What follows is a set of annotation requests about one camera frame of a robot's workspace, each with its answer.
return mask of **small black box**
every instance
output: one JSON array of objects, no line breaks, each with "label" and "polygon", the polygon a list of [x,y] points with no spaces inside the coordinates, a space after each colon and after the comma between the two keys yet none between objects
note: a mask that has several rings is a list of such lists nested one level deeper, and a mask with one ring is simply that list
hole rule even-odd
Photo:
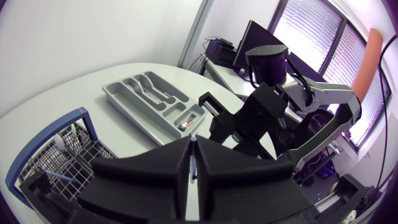
[{"label": "small black box", "polygon": [[232,64],[236,57],[236,50],[232,45],[225,45],[218,41],[210,40],[206,56],[216,65],[235,68]]}]

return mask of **blue basket frame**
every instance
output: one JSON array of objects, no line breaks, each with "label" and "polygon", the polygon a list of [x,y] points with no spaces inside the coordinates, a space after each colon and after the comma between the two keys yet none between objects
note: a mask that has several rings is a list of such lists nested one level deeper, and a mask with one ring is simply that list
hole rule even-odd
[{"label": "blue basket frame", "polygon": [[26,200],[24,194],[15,186],[15,182],[19,174],[21,173],[22,169],[29,161],[29,159],[33,156],[33,154],[38,149],[40,149],[40,147],[42,147],[45,142],[47,142],[62,129],[66,128],[67,126],[71,125],[73,122],[79,119],[83,119],[90,138],[93,141],[97,141],[98,137],[95,133],[93,123],[91,122],[90,115],[88,114],[86,108],[80,107],[63,115],[56,121],[49,124],[43,130],[41,130],[41,132],[36,134],[36,136],[26,144],[26,146],[20,151],[18,156],[12,162],[6,176],[7,188],[12,194],[14,194],[22,203],[24,203],[28,207],[32,208],[30,206],[30,203]]}]

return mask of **desk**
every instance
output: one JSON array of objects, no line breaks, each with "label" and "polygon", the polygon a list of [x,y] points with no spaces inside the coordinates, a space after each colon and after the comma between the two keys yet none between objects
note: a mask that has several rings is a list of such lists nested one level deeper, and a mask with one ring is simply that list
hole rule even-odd
[{"label": "desk", "polygon": [[[39,131],[67,112],[84,106],[90,114],[98,138],[118,157],[135,156],[158,146],[112,106],[101,89],[104,84],[146,71],[153,71],[193,99],[210,91],[232,113],[243,105],[230,91],[203,76],[181,68],[153,63],[107,68],[64,83],[26,101],[0,119],[0,191],[21,223],[42,221],[8,191],[4,181],[6,174],[19,151]],[[199,135],[207,138],[210,136],[212,118],[208,113],[196,130]],[[227,139],[224,145],[233,147],[236,143]],[[189,185],[188,219],[198,219],[197,198],[196,185]]]},{"label": "desk", "polygon": [[250,82],[244,81],[230,68],[215,65],[211,60],[206,60],[203,66],[215,82],[240,98],[247,98],[254,91]]}]

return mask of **wire rack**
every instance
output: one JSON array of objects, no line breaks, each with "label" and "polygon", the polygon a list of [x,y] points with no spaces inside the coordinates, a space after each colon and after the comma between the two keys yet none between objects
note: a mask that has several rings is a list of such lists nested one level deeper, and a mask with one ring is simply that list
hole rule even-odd
[{"label": "wire rack", "polygon": [[78,123],[74,123],[74,126],[76,135],[71,126],[58,133],[63,139],[65,150],[57,148],[52,139],[25,165],[19,174],[20,183],[36,171],[43,171],[54,191],[67,200],[76,202],[76,196],[93,177],[91,168],[93,160],[99,157],[106,159],[117,157],[100,140],[92,141],[85,128]]}]

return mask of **window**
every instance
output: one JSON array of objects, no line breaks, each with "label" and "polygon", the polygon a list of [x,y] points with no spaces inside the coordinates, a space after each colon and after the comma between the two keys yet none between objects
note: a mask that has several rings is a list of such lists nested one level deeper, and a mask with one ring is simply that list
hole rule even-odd
[{"label": "window", "polygon": [[[326,81],[351,85],[364,55],[366,41],[330,3],[280,0],[269,30]],[[382,77],[387,102],[391,89],[384,74]],[[350,143],[355,149],[366,139],[382,112],[378,70],[361,106],[362,117],[350,129]]]},{"label": "window", "polygon": [[342,20],[321,1],[289,0],[274,35],[319,71]]}]

